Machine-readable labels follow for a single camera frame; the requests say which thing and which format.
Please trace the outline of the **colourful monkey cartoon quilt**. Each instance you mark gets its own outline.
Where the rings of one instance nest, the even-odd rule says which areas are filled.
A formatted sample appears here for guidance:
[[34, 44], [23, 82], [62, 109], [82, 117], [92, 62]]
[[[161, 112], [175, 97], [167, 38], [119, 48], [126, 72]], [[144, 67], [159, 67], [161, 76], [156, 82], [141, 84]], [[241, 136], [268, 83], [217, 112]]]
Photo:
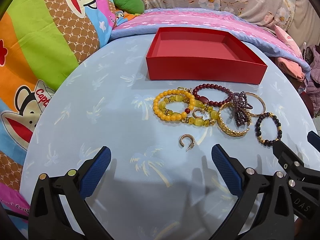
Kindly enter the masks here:
[[139, 14], [113, 0], [1, 0], [1, 206], [23, 217], [22, 169], [37, 123], [75, 68]]

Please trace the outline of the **light blue palm tablecloth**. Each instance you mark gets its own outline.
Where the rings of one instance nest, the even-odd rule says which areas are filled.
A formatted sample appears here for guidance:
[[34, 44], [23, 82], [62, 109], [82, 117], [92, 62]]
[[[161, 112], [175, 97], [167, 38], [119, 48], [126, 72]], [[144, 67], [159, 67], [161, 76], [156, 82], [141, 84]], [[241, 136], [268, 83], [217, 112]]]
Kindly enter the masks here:
[[[40, 174], [63, 176], [107, 146], [111, 162], [87, 204], [114, 239], [208, 239], [236, 202], [211, 149], [220, 144], [261, 174], [281, 170], [254, 129], [240, 138], [219, 126], [166, 122], [152, 103], [166, 90], [197, 81], [151, 81], [145, 61], [153, 35], [116, 39], [64, 81], [29, 143], [20, 193], [31, 202]], [[191, 134], [185, 151], [179, 138]]]

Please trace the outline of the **pink cushion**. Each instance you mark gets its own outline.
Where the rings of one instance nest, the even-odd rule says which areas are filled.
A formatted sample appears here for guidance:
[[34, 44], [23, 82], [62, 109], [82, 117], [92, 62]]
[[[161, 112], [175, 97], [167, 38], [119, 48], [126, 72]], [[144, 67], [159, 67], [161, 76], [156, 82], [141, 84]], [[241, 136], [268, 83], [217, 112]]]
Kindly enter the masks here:
[[274, 26], [274, 31], [276, 33], [277, 38], [281, 40], [281, 42], [283, 42], [290, 49], [292, 49], [298, 57], [302, 57], [302, 52], [300, 51], [299, 46], [287, 32], [285, 32], [277, 25]]

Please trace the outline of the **salmon pink folded cloth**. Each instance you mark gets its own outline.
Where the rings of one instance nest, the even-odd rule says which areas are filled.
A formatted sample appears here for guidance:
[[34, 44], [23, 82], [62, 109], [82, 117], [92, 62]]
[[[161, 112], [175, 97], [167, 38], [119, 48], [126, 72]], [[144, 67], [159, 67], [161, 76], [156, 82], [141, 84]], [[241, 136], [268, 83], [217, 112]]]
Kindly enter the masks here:
[[275, 62], [282, 72], [291, 76], [292, 78], [300, 82], [305, 79], [305, 74], [302, 72], [302, 68], [298, 63], [283, 57], [275, 58]]

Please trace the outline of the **mauve jacket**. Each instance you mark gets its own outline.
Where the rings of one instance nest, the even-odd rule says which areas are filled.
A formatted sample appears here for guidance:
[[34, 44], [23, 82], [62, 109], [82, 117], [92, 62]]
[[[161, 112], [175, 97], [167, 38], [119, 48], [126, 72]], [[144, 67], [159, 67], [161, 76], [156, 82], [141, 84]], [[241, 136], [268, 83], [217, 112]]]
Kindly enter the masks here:
[[319, 46], [306, 49], [306, 61], [311, 68], [310, 80], [305, 79], [300, 92], [306, 92], [314, 105], [319, 105]]

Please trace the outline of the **red shallow box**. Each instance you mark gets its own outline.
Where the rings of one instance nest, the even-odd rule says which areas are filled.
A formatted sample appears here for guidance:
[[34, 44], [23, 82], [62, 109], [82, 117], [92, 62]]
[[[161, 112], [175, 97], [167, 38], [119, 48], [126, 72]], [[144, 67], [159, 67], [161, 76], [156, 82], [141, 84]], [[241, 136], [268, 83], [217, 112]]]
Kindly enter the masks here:
[[150, 80], [261, 83], [267, 65], [226, 31], [161, 27], [146, 55]]

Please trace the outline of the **wide gold braided bangle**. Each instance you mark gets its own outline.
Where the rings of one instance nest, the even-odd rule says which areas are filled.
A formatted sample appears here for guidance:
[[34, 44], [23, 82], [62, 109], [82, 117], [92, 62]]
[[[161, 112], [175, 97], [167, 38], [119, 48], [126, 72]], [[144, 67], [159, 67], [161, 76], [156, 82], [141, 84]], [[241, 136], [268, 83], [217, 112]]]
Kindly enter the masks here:
[[245, 136], [249, 132], [251, 125], [251, 117], [250, 122], [238, 127], [235, 122], [234, 107], [232, 102], [224, 103], [219, 108], [217, 114], [217, 124], [221, 131], [226, 135], [234, 138], [239, 138]]

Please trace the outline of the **green plush pillow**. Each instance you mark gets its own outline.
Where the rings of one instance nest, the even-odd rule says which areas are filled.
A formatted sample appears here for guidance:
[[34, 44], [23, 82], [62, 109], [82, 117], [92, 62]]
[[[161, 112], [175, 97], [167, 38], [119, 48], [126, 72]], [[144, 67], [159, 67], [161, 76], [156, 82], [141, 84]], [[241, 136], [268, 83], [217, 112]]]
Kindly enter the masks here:
[[113, 0], [114, 5], [129, 14], [142, 14], [145, 5], [142, 0]]

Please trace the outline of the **purple garnet bead strand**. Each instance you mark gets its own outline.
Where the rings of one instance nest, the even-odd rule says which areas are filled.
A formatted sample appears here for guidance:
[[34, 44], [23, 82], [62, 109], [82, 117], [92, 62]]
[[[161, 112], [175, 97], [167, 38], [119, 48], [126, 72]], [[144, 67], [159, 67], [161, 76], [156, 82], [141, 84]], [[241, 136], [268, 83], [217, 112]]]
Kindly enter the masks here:
[[247, 101], [247, 95], [245, 92], [233, 93], [232, 104], [234, 107], [235, 122], [238, 127], [243, 126], [245, 123], [250, 122], [249, 109], [253, 106]]

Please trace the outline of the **gold hoop earring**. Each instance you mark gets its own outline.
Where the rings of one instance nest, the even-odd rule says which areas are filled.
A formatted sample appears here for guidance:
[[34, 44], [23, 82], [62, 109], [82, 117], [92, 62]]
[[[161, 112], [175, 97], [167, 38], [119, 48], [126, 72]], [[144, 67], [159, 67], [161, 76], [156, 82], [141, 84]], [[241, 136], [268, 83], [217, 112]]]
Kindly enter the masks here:
[[192, 115], [195, 119], [203, 119], [207, 117], [206, 111], [202, 108], [194, 109]]
[[180, 136], [178, 142], [182, 148], [185, 148], [186, 152], [195, 146], [195, 138], [191, 134], [184, 134]]

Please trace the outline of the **pink and blue blanket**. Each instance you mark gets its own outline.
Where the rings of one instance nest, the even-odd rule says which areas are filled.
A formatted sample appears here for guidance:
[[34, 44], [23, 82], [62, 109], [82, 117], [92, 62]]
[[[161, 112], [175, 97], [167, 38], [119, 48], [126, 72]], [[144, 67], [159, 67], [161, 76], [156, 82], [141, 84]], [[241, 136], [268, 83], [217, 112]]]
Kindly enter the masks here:
[[305, 75], [311, 72], [309, 64], [271, 32], [226, 11], [201, 8], [150, 9], [115, 27], [110, 41], [126, 36], [154, 34], [160, 27], [191, 27], [226, 31], [240, 41], [256, 46], [266, 56], [283, 57], [298, 63]]

